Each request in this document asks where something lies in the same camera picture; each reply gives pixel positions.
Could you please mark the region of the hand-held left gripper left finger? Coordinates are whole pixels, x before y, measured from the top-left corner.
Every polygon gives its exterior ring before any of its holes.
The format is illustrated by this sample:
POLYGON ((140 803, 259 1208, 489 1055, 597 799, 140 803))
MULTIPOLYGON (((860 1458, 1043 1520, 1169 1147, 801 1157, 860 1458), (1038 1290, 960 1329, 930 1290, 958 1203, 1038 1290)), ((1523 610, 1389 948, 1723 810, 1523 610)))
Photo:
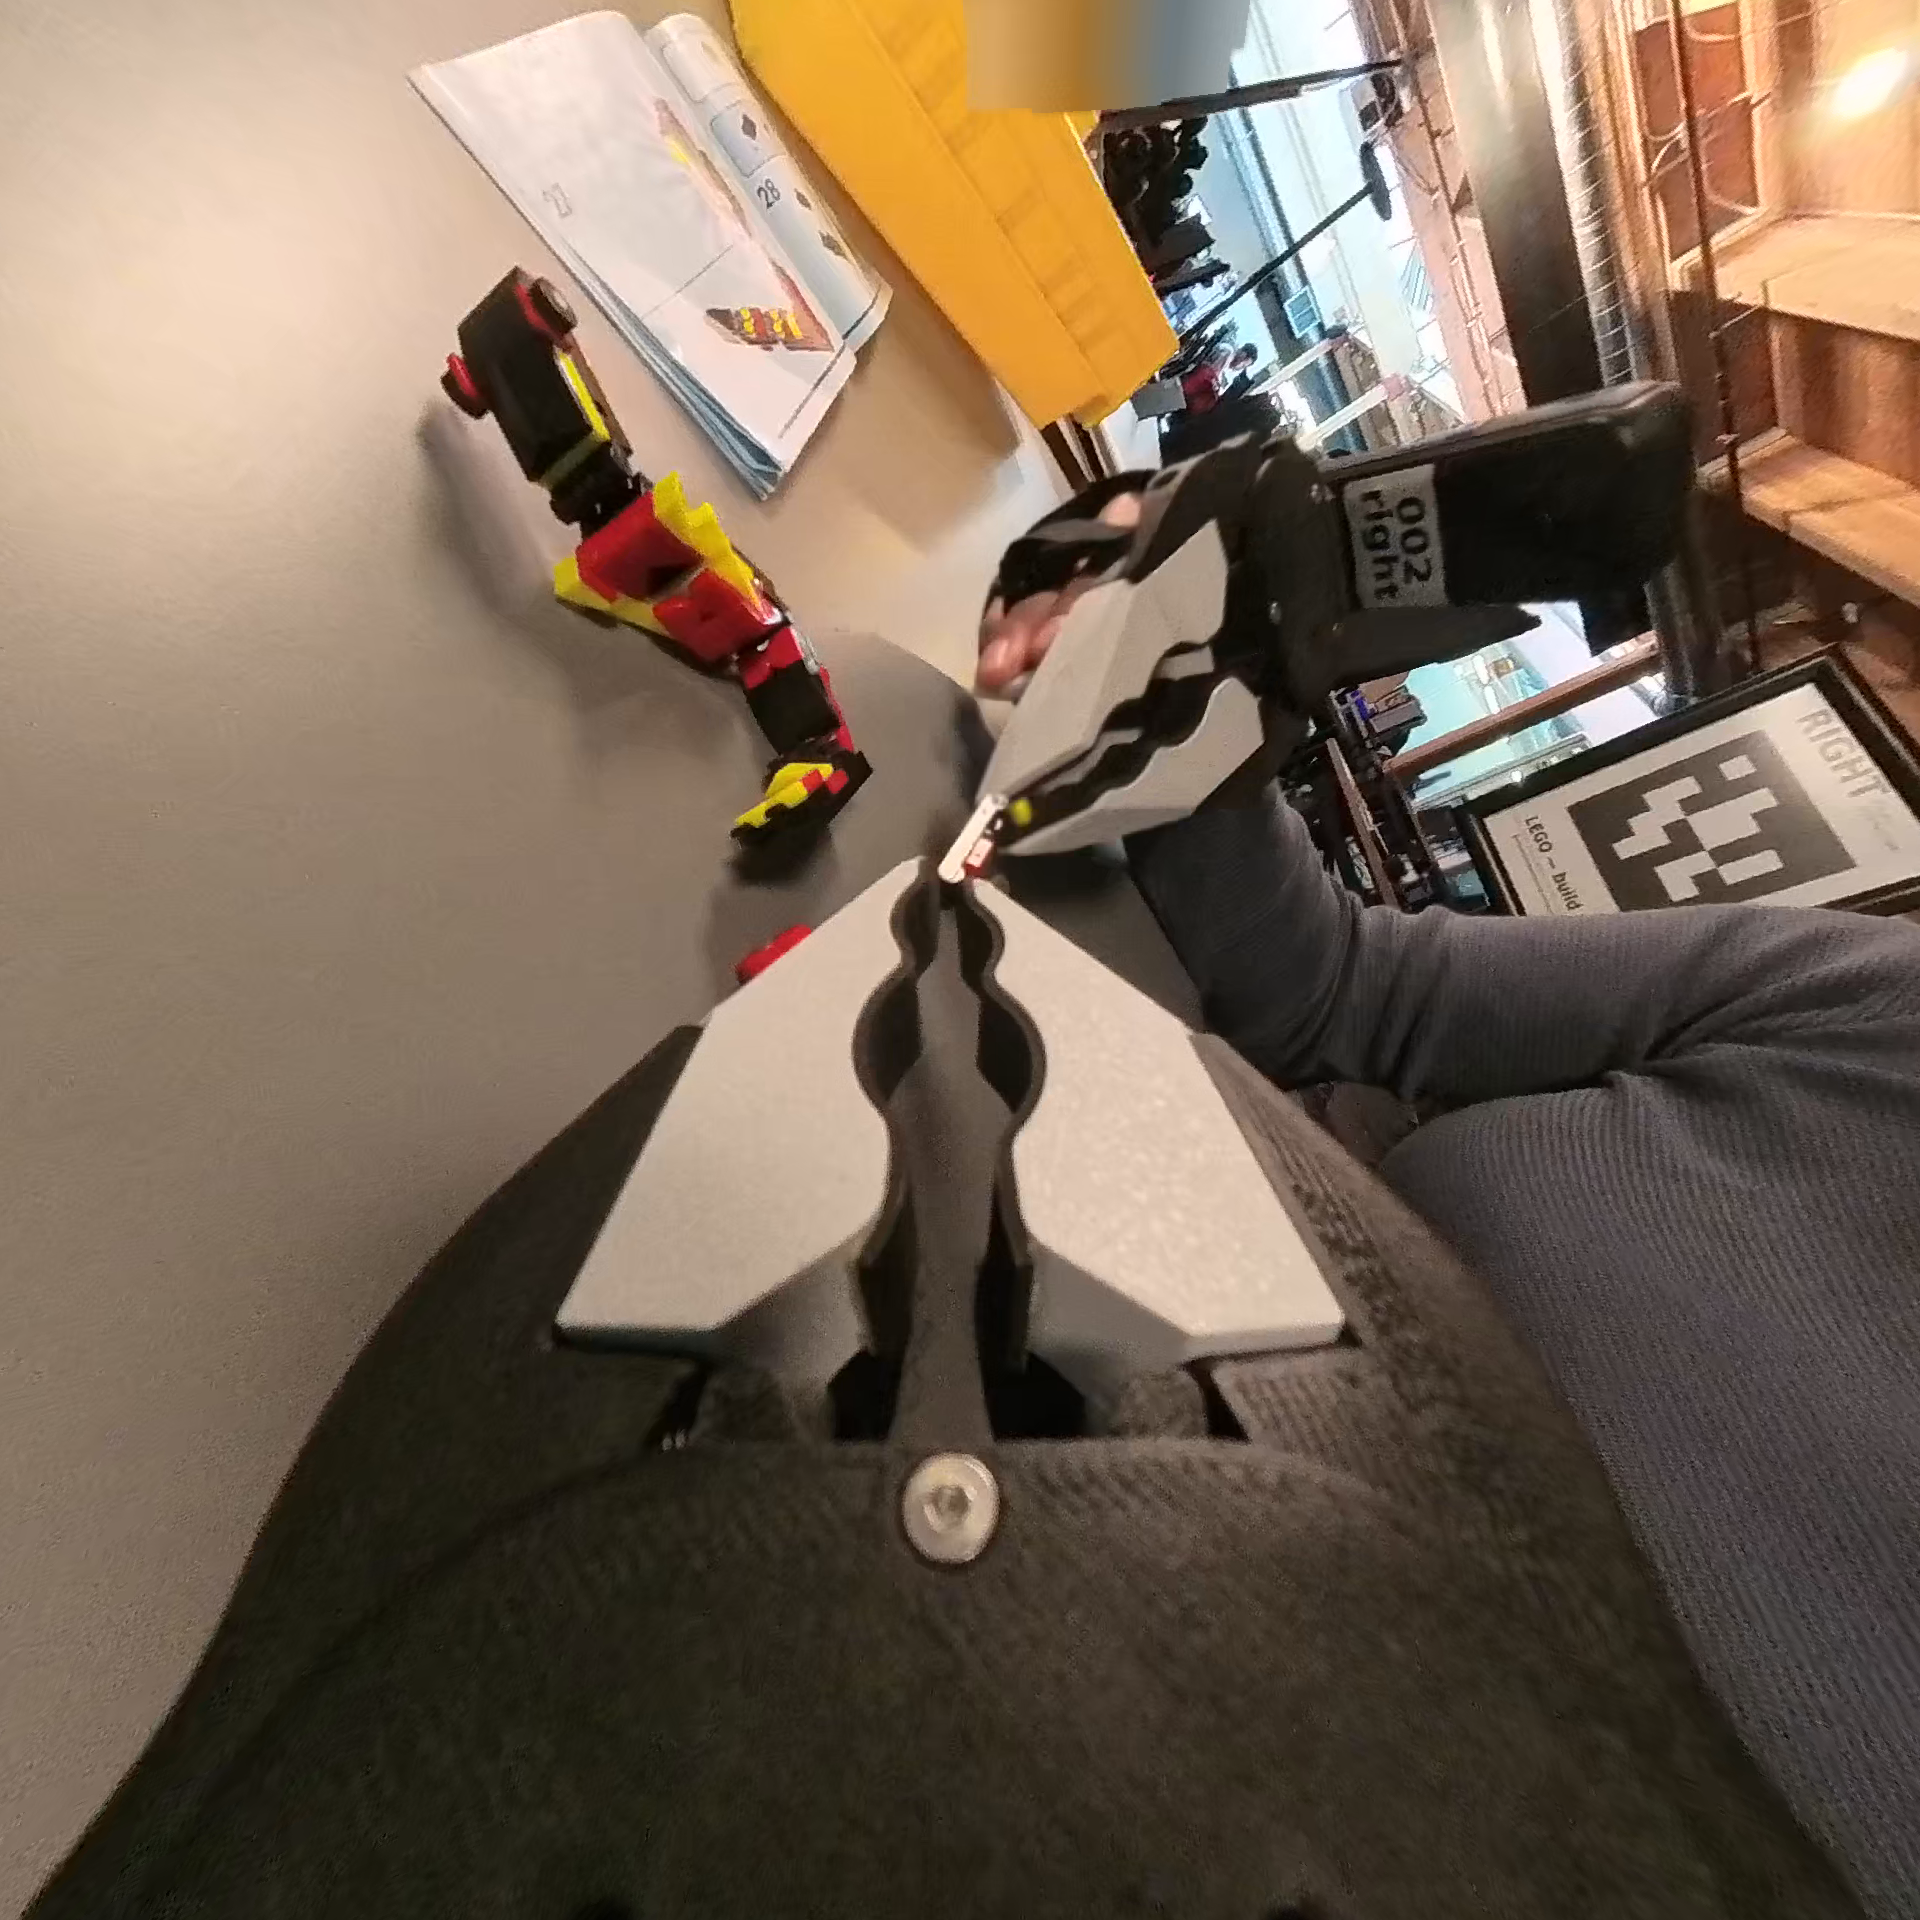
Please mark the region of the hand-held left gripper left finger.
POLYGON ((827 1388, 899 1365, 916 1221, 894 1103, 940 944, 908 860, 704 1023, 556 1333, 827 1388))

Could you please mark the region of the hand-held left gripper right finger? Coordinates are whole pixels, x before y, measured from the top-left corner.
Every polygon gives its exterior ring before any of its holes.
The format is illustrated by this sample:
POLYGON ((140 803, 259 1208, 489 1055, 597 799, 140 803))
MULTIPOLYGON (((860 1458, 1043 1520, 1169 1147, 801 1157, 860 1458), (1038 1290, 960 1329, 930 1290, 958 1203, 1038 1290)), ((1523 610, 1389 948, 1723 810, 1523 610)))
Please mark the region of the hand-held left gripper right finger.
POLYGON ((1347 1333, 1322 1259, 1198 1033, 1008 893, 955 893, 977 1068, 1005 1106, 977 1340, 1085 1407, 1347 1333))

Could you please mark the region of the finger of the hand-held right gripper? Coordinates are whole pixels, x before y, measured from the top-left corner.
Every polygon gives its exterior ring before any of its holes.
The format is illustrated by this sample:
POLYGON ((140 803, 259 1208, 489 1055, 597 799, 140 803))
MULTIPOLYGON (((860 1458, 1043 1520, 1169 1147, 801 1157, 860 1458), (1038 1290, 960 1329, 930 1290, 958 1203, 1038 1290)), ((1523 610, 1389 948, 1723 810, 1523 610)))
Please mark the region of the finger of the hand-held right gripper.
POLYGON ((1242 679, 1155 681, 1148 728, 1096 745, 1001 808, 1004 857, 1105 849, 1193 816, 1264 748, 1264 714, 1242 679))
POLYGON ((1080 600, 1027 687, 977 796, 1059 775, 1096 745, 1148 728, 1155 681, 1229 681, 1212 657, 1229 587, 1219 530, 1198 530, 1136 581, 1080 600))

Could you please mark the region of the yellow-green lego claw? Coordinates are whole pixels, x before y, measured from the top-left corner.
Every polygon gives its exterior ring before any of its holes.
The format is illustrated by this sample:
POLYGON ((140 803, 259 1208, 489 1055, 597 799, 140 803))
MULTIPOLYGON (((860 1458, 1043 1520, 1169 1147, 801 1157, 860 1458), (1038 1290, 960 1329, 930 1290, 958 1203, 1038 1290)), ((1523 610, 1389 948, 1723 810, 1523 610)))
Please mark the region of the yellow-green lego claw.
POLYGON ((1021 842, 1034 825, 1036 808, 1030 800, 1008 800, 997 793, 985 793, 977 800, 960 834, 938 864, 938 881, 944 889, 960 888, 972 881, 982 881, 997 857, 1021 842))

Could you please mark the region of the black red yellow lego model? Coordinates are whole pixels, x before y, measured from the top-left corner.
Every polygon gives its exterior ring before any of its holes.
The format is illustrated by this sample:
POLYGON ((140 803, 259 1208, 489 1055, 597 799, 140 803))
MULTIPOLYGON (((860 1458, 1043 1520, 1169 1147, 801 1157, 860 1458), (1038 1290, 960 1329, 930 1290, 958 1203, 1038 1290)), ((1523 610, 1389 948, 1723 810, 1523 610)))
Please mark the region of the black red yellow lego model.
POLYGON ((738 691, 769 748, 740 855, 813 845, 872 779, 833 679, 778 589, 715 511, 675 474, 649 477, 577 340, 560 291, 508 269, 467 311, 442 372, 446 399, 491 420, 521 477, 573 533, 556 596, 634 629, 738 691))

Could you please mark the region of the yellow plastic bin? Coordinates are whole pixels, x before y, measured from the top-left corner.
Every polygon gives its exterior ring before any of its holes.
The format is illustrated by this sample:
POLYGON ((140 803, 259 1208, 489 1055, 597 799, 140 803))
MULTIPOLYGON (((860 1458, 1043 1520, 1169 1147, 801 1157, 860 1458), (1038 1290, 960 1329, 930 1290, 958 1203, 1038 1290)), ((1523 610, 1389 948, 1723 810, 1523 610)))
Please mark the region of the yellow plastic bin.
POLYGON ((1030 425, 1101 425, 1173 357, 1076 123, 970 105, 960 3, 730 12, 761 91, 1030 425))

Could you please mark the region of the person's right forearm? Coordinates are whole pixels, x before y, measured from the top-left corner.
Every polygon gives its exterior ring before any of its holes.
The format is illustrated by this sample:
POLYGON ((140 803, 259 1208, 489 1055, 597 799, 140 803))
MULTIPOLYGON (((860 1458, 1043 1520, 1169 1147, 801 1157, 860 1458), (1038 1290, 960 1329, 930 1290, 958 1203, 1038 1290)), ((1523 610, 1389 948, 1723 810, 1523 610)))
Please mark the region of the person's right forearm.
POLYGON ((1683 905, 1505 920, 1364 905, 1269 793, 1125 842, 1208 1026, 1280 1087, 1452 1106, 1611 1075, 1754 1072, 1916 1109, 1916 929, 1683 905))

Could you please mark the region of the wooden shelf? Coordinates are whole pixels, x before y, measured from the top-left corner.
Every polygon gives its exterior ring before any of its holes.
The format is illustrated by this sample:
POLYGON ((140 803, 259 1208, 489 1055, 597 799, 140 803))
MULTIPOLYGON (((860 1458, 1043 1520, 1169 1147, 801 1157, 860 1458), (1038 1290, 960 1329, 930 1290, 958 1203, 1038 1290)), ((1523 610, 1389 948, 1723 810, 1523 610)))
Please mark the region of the wooden shelf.
POLYGON ((1917 223, 1762 212, 1669 269, 1734 357, 1741 511, 1869 589, 1917 603, 1917 223))

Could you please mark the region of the black white marker board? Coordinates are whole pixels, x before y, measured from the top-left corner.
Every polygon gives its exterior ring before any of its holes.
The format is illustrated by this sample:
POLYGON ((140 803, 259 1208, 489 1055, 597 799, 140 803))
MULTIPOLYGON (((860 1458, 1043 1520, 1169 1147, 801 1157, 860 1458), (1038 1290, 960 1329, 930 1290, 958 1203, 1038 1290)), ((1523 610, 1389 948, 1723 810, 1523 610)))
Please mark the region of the black white marker board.
POLYGON ((1917 759, 1841 651, 1778 668, 1458 810, 1488 905, 1917 905, 1917 759))

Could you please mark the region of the open instruction booklet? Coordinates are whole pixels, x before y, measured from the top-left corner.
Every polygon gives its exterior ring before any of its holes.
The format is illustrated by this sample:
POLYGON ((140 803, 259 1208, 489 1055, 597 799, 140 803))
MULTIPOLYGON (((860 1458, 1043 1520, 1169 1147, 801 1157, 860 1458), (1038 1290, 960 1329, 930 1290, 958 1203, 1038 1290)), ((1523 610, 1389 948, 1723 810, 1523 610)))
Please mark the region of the open instruction booklet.
POLYGON ((738 483, 780 492, 894 289, 717 33, 601 9, 412 85, 738 483))

